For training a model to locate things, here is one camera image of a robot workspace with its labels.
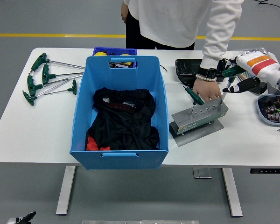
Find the person's left hand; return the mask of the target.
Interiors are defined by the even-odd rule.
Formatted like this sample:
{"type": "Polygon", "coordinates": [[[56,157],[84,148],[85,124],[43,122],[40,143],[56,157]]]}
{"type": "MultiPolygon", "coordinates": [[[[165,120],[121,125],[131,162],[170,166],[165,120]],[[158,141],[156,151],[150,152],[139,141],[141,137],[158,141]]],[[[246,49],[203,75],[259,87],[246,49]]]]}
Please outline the person's left hand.
{"type": "Polygon", "coordinates": [[[208,82],[201,79],[196,79],[194,82],[193,91],[205,102],[222,97],[220,87],[216,81],[208,82]]]}

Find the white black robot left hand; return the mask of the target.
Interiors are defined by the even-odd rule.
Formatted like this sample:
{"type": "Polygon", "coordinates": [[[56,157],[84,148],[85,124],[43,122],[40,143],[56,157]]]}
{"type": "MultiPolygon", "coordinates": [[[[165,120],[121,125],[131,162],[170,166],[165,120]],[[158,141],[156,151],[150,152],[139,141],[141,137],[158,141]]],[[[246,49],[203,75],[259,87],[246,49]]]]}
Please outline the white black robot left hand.
{"type": "Polygon", "coordinates": [[[36,211],[34,210],[24,217],[10,218],[7,224],[30,224],[30,221],[35,217],[35,215],[36,211]]]}

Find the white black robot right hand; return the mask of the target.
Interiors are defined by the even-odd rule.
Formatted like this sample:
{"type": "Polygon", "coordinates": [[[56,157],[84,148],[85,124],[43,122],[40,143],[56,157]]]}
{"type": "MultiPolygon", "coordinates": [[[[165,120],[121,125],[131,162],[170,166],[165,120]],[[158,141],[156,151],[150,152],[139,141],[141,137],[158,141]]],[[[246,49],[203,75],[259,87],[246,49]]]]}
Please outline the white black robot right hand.
{"type": "Polygon", "coordinates": [[[270,56],[260,52],[246,52],[236,57],[236,65],[224,70],[224,77],[234,77],[240,73],[248,72],[251,78],[243,80],[236,85],[229,85],[223,89],[224,93],[242,93],[259,86],[260,81],[268,81],[272,87],[280,90],[280,64],[270,56]]]}

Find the person's right hand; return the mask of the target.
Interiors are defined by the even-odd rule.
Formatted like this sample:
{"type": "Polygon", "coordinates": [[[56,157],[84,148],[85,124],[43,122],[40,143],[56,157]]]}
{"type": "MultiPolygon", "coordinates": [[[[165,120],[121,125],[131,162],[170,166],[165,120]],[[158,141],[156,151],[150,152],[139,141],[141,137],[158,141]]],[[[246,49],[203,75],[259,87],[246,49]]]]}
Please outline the person's right hand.
{"type": "Polygon", "coordinates": [[[122,18],[122,21],[124,22],[124,23],[126,23],[126,18],[127,18],[127,15],[128,15],[128,5],[126,5],[124,2],[122,3],[122,5],[121,5],[121,11],[120,11],[120,13],[121,13],[121,18],[122,18]]]}

